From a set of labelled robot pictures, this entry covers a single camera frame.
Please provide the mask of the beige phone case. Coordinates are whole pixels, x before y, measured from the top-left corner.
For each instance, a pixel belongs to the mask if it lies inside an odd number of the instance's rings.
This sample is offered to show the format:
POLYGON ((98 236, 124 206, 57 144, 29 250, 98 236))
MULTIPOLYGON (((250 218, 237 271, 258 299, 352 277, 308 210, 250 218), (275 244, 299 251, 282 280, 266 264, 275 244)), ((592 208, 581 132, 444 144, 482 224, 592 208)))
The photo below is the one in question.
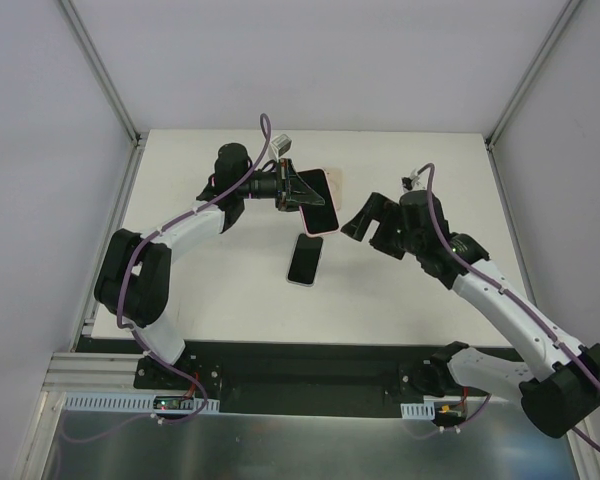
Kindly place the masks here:
POLYGON ((329 184, 335 210, 339 211, 342 207, 343 171, 341 168, 336 167, 325 167, 324 171, 329 184))

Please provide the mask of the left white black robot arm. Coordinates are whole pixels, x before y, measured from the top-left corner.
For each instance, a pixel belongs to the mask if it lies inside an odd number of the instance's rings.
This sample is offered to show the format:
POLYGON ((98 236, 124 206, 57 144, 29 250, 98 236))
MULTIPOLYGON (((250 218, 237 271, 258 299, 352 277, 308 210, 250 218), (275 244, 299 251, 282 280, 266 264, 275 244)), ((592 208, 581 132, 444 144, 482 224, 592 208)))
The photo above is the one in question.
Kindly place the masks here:
POLYGON ((95 300, 115 315, 144 351, 160 360, 156 375, 168 388, 184 387, 190 363, 185 341, 166 316, 171 267, 203 241, 228 231, 248 199, 271 199, 281 212, 332 203, 326 176, 297 171, 280 155, 270 171, 258 168, 247 149, 228 143, 218 150, 214 171, 192 206, 151 232, 117 230, 110 238, 94 287, 95 300))

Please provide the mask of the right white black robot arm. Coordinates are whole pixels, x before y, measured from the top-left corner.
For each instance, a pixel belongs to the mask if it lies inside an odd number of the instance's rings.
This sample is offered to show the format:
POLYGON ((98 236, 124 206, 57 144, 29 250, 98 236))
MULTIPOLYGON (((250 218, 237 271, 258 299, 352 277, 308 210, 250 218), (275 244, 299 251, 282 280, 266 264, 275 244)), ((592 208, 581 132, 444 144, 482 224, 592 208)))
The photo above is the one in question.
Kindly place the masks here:
POLYGON ((476 388, 519 405, 542 433, 560 438, 600 407, 600 344, 567 334, 510 287, 488 252, 452 232, 438 198, 411 191, 394 202, 374 192, 341 229, 360 241, 378 224, 371 246, 422 270, 471 304, 504 336, 520 359, 488 355, 462 342, 438 350, 409 375, 424 395, 476 388))

